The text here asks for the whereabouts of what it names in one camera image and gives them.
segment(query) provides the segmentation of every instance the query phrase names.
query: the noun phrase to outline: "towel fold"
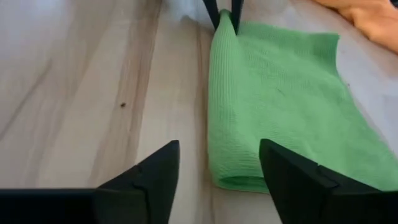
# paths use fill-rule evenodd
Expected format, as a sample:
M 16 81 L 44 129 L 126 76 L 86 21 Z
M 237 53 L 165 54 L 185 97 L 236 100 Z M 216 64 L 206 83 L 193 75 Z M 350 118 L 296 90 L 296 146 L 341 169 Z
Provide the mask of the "towel fold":
M 380 190 L 398 189 L 398 163 L 368 126 L 335 67 L 336 34 L 243 22 L 221 12 L 210 55 L 208 156 L 216 185 L 268 192 L 267 138 Z
M 336 9 L 369 40 L 398 53 L 398 10 L 390 0 L 314 0 Z

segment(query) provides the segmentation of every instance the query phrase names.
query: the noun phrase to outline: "table surface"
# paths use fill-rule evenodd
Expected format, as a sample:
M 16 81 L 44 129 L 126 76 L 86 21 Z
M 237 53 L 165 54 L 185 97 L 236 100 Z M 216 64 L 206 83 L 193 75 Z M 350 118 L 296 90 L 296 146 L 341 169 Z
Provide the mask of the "table surface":
M 245 0 L 242 19 L 339 33 L 340 75 L 398 154 L 397 55 L 311 0 Z M 212 36 L 200 0 L 0 0 L 0 187 L 96 187 L 178 139 L 170 223 L 279 223 L 268 195 L 211 184 Z

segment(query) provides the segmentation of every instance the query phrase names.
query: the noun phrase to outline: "wooden table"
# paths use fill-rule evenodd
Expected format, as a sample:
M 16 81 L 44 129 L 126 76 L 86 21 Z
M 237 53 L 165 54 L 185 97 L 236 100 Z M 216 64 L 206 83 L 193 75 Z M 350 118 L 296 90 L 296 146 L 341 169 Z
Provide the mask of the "wooden table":
M 310 0 L 245 0 L 243 20 L 341 34 L 338 70 L 398 153 L 397 55 Z M 212 35 L 201 0 L 0 0 L 0 187 L 95 187 L 179 139 L 170 223 L 279 223 L 268 195 L 211 184 Z

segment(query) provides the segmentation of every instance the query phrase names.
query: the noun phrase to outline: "orange cloth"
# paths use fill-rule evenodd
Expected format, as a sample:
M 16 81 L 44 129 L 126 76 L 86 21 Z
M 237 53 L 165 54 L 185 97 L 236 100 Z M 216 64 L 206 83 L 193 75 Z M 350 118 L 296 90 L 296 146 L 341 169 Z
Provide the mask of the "orange cloth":
M 314 0 L 336 9 L 371 41 L 398 53 L 398 10 L 390 0 Z

